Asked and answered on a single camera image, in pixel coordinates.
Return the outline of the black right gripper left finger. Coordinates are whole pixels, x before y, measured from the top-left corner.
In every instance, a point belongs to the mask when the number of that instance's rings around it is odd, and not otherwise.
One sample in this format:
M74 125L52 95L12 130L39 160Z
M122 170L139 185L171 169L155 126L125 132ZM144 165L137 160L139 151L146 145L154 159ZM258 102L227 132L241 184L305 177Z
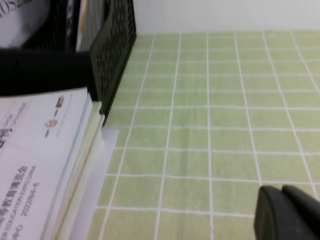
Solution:
M282 189L264 185L258 191L254 235L257 240L318 240L320 219L305 219Z

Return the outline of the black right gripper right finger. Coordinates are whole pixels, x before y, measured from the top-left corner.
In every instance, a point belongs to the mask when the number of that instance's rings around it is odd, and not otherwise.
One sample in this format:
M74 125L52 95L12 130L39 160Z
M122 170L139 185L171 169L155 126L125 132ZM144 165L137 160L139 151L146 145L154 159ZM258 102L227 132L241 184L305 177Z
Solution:
M320 219L320 202L294 185L284 185L282 192L306 220Z

